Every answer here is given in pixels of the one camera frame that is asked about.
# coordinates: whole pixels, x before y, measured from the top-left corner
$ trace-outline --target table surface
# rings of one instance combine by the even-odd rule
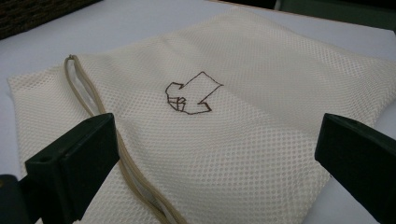
[[[106,0],[0,40],[0,174],[21,177],[14,105],[7,78],[43,70],[67,55],[95,53],[204,21],[231,5],[205,0]],[[247,7],[307,37],[363,55],[396,62],[392,31]],[[396,139],[396,102],[375,128]],[[307,215],[311,223],[377,223],[334,179]]]

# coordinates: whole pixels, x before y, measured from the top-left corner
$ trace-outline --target mesh laundry bag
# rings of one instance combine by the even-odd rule
[[[302,222],[329,177],[314,161],[323,114],[373,126],[396,96],[396,63],[236,7],[9,83],[22,161],[115,115],[120,167],[83,223],[283,224]]]

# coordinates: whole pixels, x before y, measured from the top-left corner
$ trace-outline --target hand-drawn logo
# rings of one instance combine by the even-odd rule
[[[220,86],[222,84],[201,72],[184,85],[172,82],[165,93],[168,104],[176,111],[194,115],[212,111],[205,100]]]

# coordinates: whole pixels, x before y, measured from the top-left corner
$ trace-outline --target white table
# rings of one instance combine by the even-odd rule
[[[204,0],[106,0],[29,32],[0,40],[0,174],[21,177],[14,105],[7,77],[61,63],[70,53],[114,49],[175,31],[220,14],[231,5]],[[364,55],[396,61],[392,31],[249,8],[296,33]],[[396,103],[375,126],[396,139]],[[335,180],[318,196],[304,223],[369,224],[375,220]]]

